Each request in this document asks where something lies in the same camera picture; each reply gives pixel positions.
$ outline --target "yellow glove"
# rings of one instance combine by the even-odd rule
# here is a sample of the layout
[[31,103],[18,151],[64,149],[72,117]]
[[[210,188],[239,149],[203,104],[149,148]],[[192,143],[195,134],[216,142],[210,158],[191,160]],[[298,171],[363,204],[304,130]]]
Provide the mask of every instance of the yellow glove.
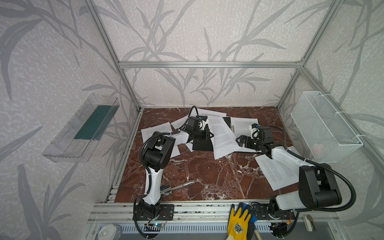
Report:
[[228,240],[247,240],[248,223],[252,215],[248,213],[248,209],[241,215],[241,206],[243,206],[242,203],[239,204],[236,215],[234,215],[235,205],[232,204],[228,222]]

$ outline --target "mesh basket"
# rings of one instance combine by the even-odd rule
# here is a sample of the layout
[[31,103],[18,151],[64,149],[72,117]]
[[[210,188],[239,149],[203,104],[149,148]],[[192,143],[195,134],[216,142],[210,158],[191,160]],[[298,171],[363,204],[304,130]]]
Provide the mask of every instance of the mesh basket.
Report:
[[338,162],[362,146],[340,112],[319,91],[303,92],[291,116],[320,163]]

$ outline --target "clear plastic container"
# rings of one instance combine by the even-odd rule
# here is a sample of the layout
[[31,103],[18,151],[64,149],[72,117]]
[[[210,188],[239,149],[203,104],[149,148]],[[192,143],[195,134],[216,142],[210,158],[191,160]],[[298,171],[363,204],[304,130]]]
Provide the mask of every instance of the clear plastic container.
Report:
[[119,106],[116,97],[91,94],[43,156],[53,162],[87,162]]
[[338,162],[362,146],[340,112],[319,91],[303,92],[291,116],[317,162]]

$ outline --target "wall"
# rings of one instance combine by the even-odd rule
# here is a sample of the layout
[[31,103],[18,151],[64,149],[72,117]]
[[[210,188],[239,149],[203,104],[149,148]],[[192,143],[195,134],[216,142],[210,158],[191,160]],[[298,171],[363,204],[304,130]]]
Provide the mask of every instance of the wall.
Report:
[[[0,239],[78,239],[137,115],[82,1],[2,1]],[[41,154],[89,94],[121,103],[87,163]]]
[[[383,14],[384,1],[345,1],[305,65],[381,153],[384,153]],[[301,153],[310,157],[310,151],[289,113],[301,92],[311,91],[312,88],[305,78],[299,79],[295,88],[284,102],[280,114],[294,138],[294,145],[303,146]],[[331,166],[351,181],[357,193],[356,203],[338,213],[349,238],[382,239],[382,173],[374,168],[361,149]],[[344,204],[349,200],[349,190],[344,183],[338,182]]]
[[[332,1],[94,2],[120,61],[298,61]],[[125,71],[140,104],[149,107],[275,106],[293,73],[230,68]]]

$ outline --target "marble tabletop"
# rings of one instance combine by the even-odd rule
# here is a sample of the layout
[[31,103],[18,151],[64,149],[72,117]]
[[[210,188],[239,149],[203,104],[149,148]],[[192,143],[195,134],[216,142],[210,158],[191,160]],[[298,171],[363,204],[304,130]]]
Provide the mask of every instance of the marble tabletop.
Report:
[[[275,107],[204,109],[224,112],[228,117],[257,118],[261,126],[284,128]],[[189,108],[144,109],[115,202],[133,202],[135,196],[144,194],[145,170],[139,160],[141,129],[173,122],[188,112]],[[275,142],[282,144],[283,133],[277,129],[272,129],[272,133]],[[287,146],[292,146],[289,138]],[[162,184],[171,183],[174,187],[188,180],[195,180],[196,184],[174,191],[162,201],[267,199],[298,190],[298,184],[293,184],[273,191],[255,160],[258,154],[235,152],[215,160],[213,152],[190,152],[185,144],[179,145],[179,150],[180,155],[172,158],[164,169]]]

